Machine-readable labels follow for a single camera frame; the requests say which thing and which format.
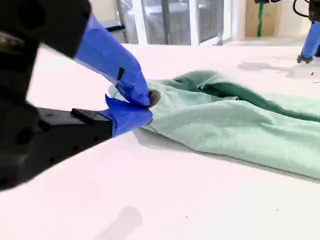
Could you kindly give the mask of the blue taped gripper finger with dark tip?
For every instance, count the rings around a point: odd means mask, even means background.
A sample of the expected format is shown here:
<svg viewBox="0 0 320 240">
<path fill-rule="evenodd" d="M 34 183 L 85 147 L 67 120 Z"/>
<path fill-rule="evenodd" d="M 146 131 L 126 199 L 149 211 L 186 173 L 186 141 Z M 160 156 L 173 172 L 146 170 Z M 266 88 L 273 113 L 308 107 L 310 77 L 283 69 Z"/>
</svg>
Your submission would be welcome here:
<svg viewBox="0 0 320 240">
<path fill-rule="evenodd" d="M 305 62 L 309 64 L 316 55 L 320 46 L 320 22 L 314 21 L 309 29 L 300 55 L 297 57 L 297 63 Z"/>
</svg>

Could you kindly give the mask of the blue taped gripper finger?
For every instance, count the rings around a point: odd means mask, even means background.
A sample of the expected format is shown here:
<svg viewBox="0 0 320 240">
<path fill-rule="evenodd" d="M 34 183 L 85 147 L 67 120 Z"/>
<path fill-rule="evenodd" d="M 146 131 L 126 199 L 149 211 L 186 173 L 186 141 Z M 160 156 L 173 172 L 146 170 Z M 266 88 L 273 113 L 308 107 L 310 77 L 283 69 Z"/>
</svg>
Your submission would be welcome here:
<svg viewBox="0 0 320 240">
<path fill-rule="evenodd" d="M 108 108 L 100 111 L 39 108 L 38 172 L 152 120 L 148 108 L 110 97 L 105 101 Z"/>
<path fill-rule="evenodd" d="M 106 77 L 130 103 L 150 108 L 150 90 L 137 59 L 96 19 L 87 0 L 40 0 L 41 42 Z"/>
</svg>

